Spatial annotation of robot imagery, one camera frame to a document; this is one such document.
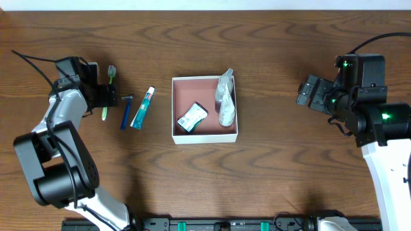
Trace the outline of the green white toothbrush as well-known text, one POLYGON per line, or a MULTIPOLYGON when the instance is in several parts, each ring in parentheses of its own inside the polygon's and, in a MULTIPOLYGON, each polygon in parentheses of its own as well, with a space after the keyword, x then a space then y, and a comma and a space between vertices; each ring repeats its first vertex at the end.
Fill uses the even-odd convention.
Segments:
MULTIPOLYGON (((113 65, 110 65, 107 71, 107 74, 109 76, 109 84, 112 84, 113 82, 113 78, 116 76, 116 67, 113 65)), ((102 121, 105 121, 107 118, 107 114, 108 114, 108 108, 107 107, 103 107, 102 109, 102 113, 101 113, 101 119, 102 121)))

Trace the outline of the blue disposable razor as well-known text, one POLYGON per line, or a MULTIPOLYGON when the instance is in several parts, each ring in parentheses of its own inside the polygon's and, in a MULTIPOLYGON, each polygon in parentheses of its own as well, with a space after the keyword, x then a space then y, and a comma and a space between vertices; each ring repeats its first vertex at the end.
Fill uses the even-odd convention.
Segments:
POLYGON ((122 100, 126 100, 127 104, 125 107, 125 111, 123 114, 123 120, 121 123, 121 130, 125 130, 127 127, 127 123, 128 123, 128 117, 129 117, 129 113, 130 113, 130 109, 131 109, 131 104, 132 104, 132 99, 134 98, 134 95, 129 95, 129 96, 123 96, 121 99, 122 100))

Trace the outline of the green white toothpaste tube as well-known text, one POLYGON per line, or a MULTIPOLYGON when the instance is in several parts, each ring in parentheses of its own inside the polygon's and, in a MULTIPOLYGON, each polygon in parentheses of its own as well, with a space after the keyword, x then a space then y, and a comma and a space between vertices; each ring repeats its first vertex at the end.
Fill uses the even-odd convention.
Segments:
POLYGON ((144 121, 146 113, 149 109, 150 102, 151 102, 151 99, 153 97, 154 92, 155 92, 155 87, 150 86, 149 89, 147 90, 143 100, 142 100, 142 103, 141 103, 136 115, 134 116, 134 118, 133 118, 133 120, 130 124, 130 127, 138 129, 138 130, 140 130, 142 128, 143 121, 144 121))

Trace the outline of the clear spray bottle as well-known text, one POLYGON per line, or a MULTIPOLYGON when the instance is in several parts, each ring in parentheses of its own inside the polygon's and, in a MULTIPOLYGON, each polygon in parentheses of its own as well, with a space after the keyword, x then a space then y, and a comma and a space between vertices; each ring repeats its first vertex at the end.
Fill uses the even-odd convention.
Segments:
POLYGON ((234 88, 234 82, 232 80, 233 69, 229 68, 224 74, 219 77, 218 85, 215 93, 215 110, 220 112, 220 107, 223 99, 223 95, 226 89, 229 90, 229 94, 232 94, 234 88))

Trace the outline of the white leaf-print shampoo tube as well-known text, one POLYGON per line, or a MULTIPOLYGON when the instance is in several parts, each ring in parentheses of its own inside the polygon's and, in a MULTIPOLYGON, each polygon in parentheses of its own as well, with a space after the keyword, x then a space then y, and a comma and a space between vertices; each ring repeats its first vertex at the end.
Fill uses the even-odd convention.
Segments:
POLYGON ((233 124, 235 118, 235 105, 231 97, 228 86, 225 86, 222 102, 219 112, 219 123, 224 127, 229 127, 233 124))

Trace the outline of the white box with pink inside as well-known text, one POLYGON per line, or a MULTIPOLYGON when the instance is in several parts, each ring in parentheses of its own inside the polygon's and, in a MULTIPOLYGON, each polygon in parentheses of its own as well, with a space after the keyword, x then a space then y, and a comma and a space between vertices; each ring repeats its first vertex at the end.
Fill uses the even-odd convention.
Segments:
POLYGON ((175 77, 171 80, 171 136, 175 144, 203 144, 235 142, 238 136, 238 118, 229 127, 219 123, 215 110, 214 95, 218 76, 175 77), (198 103, 208 113, 193 132, 186 132, 177 120, 194 103, 198 103))

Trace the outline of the green white soap packet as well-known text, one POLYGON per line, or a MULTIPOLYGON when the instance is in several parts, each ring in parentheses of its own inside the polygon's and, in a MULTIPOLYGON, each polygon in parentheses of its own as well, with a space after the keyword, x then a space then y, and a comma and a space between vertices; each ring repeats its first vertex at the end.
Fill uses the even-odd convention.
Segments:
POLYGON ((208 112, 198 103, 194 103, 191 108, 177 120, 177 124, 188 133, 195 128, 208 116, 208 112))

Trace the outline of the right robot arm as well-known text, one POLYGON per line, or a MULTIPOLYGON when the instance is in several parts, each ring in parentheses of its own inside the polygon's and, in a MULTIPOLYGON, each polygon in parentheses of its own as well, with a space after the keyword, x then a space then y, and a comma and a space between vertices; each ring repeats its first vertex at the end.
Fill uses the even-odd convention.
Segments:
POLYGON ((382 228, 410 230, 410 105, 387 103, 382 74, 309 75, 297 103, 354 136, 372 176, 382 228))

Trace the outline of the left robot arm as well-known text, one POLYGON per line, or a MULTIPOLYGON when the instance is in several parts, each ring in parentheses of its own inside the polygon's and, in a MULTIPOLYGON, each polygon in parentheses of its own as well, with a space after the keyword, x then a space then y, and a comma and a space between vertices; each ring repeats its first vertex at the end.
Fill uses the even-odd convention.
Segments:
POLYGON ((13 147, 39 205, 77 212, 99 230, 140 230, 128 206, 100 185, 96 164, 78 134, 84 113, 115 105, 117 96, 111 83, 88 83, 79 76, 59 79, 43 120, 17 137, 13 147))

